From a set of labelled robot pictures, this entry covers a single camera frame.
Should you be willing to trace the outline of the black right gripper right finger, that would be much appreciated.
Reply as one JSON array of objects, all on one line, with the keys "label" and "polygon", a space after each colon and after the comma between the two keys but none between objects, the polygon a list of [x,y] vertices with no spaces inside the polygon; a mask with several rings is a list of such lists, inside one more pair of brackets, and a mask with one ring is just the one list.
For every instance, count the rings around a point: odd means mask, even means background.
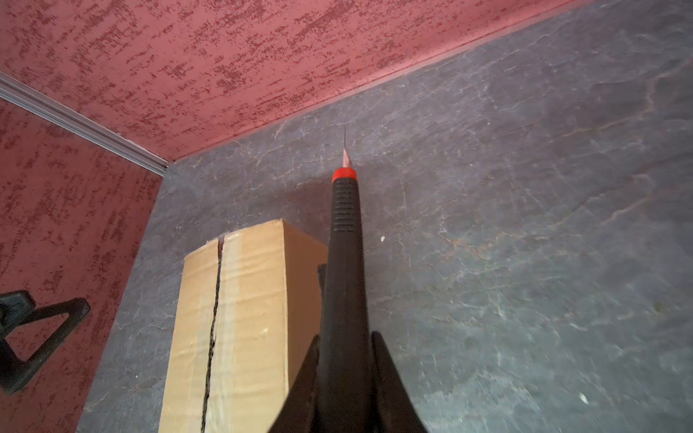
[{"label": "black right gripper right finger", "polygon": [[381,333],[371,337],[375,363],[375,425],[377,432],[425,433]]}]

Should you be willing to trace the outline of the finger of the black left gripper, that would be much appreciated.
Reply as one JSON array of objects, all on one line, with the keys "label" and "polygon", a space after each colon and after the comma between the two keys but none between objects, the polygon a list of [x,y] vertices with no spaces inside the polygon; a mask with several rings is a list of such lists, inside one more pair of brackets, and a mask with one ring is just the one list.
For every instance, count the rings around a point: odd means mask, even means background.
[{"label": "finger of the black left gripper", "polygon": [[32,381],[88,316],[84,298],[39,307],[27,290],[1,295],[1,391],[12,395]]}]

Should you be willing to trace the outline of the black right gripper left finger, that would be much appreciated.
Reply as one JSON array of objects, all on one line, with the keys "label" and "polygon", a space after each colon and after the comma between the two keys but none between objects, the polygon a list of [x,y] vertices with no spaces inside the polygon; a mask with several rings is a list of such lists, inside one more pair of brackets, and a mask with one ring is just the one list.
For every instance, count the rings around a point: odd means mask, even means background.
[{"label": "black right gripper left finger", "polygon": [[313,431],[319,341],[321,341],[319,336],[312,339],[293,386],[269,433],[310,433]]}]

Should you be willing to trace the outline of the red black utility knife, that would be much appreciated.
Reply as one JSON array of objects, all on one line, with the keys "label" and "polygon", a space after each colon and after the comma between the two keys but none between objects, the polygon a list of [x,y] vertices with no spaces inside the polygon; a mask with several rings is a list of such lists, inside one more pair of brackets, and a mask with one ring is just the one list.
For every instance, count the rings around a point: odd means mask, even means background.
[{"label": "red black utility knife", "polygon": [[317,426],[321,432],[364,432],[369,429],[373,390],[370,331],[359,187],[347,149],[331,187]]}]

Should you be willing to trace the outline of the brown cardboard express box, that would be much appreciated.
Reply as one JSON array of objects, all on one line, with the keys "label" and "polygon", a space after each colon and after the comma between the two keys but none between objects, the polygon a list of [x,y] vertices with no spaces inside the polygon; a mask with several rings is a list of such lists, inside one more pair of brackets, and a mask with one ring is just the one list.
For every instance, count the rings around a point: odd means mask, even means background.
[{"label": "brown cardboard express box", "polygon": [[327,255],[278,219],[186,256],[160,431],[270,429],[319,333]]}]

